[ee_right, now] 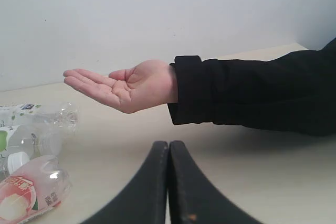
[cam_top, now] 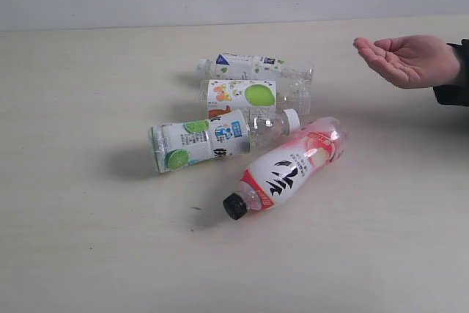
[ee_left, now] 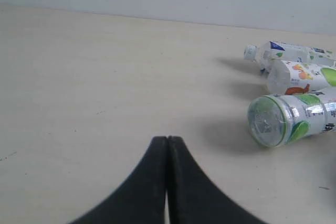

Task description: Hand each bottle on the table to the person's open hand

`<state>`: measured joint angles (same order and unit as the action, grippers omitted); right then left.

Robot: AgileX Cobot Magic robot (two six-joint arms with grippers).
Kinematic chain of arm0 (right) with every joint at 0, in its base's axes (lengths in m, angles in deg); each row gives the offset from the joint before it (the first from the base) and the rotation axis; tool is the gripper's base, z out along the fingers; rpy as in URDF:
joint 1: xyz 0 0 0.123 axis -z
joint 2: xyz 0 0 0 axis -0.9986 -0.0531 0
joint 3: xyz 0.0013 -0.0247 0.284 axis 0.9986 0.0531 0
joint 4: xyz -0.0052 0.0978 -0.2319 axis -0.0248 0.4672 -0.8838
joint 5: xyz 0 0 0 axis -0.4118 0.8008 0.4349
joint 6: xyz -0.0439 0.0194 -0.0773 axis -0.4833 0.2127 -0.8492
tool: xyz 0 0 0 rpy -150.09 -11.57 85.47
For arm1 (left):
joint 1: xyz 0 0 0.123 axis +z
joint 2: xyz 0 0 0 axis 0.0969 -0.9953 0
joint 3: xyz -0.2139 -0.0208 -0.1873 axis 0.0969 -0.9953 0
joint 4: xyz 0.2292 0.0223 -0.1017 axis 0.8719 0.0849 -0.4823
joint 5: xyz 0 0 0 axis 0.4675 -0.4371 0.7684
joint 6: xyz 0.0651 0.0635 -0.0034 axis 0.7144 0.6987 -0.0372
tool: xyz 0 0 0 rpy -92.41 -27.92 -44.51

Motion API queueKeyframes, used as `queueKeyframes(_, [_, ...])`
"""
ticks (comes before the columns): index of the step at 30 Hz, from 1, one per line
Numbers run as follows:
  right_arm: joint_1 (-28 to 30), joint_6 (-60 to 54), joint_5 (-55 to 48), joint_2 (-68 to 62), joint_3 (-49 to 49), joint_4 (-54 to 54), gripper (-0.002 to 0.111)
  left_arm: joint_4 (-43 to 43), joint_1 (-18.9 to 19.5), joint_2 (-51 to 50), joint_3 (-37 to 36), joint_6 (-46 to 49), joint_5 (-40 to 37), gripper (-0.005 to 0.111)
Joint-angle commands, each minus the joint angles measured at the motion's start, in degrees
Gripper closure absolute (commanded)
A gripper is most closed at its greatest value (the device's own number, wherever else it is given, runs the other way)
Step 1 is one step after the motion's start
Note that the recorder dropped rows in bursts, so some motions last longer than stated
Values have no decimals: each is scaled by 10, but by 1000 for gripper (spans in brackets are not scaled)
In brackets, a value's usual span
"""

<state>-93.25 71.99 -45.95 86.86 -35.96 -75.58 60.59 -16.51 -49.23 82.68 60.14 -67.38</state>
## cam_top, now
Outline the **person's open bare hand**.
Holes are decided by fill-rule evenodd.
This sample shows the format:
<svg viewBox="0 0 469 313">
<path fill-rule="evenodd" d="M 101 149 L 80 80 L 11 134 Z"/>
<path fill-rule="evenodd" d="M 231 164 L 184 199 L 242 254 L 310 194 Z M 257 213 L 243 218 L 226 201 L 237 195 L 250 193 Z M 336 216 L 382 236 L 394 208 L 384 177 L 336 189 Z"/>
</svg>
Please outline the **person's open bare hand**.
<svg viewBox="0 0 469 313">
<path fill-rule="evenodd" d="M 423 89 L 449 84 L 459 72 L 452 47 L 429 35 L 353 42 L 367 65 L 401 89 Z"/>
</svg>

